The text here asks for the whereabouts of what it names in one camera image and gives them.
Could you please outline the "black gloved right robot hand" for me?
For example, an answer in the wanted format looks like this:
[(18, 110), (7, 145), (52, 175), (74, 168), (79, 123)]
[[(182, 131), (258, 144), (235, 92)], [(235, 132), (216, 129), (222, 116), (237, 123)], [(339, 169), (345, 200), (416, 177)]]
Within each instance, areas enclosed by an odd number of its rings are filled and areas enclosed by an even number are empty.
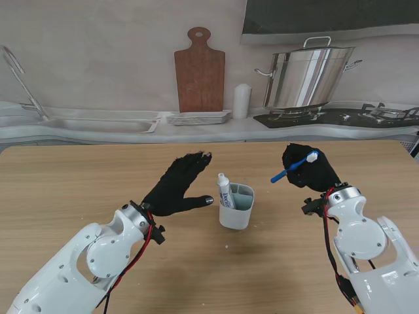
[[(304, 162), (295, 170), (289, 170), (292, 164), (301, 161), (312, 151), (318, 153), (317, 160)], [(290, 143), (282, 155), (282, 162), (287, 170), (288, 181), (299, 188), (307, 186), (316, 192), (326, 192), (328, 189), (335, 187), (336, 184), (341, 183), (325, 154), (318, 148)]]

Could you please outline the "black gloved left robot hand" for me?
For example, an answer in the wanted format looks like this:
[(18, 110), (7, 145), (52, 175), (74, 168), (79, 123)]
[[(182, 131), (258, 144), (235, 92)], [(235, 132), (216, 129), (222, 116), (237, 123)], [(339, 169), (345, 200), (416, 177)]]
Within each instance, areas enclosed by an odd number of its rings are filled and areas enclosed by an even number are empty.
[(213, 204), (214, 198), (209, 195), (185, 197), (186, 191), (210, 164), (211, 159), (210, 152), (202, 151), (175, 159), (141, 204), (157, 217), (167, 217)]

